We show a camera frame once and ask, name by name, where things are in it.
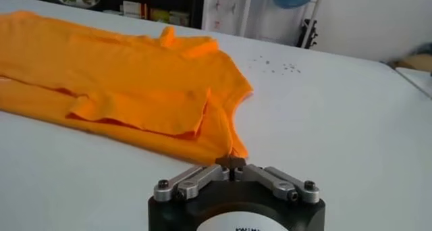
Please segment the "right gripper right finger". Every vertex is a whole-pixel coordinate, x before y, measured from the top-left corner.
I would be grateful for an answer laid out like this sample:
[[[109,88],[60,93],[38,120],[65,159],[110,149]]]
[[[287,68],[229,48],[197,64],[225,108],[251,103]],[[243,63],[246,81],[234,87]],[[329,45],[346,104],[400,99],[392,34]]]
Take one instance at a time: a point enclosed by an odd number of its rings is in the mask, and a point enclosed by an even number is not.
[[[232,171],[234,182],[252,194],[264,194],[292,204],[317,204],[320,201],[319,188],[313,181],[301,181],[275,167],[262,168],[233,157]]]

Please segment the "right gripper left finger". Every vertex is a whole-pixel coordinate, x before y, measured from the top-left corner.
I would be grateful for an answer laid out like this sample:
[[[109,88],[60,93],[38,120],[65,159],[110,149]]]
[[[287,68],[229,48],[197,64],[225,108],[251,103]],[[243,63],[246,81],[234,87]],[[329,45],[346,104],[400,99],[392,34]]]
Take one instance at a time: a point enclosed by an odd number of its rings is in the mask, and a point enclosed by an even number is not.
[[[213,165],[197,165],[171,179],[162,179],[154,187],[153,198],[156,202],[194,199],[210,182],[228,180],[232,161],[232,157],[220,157]]]

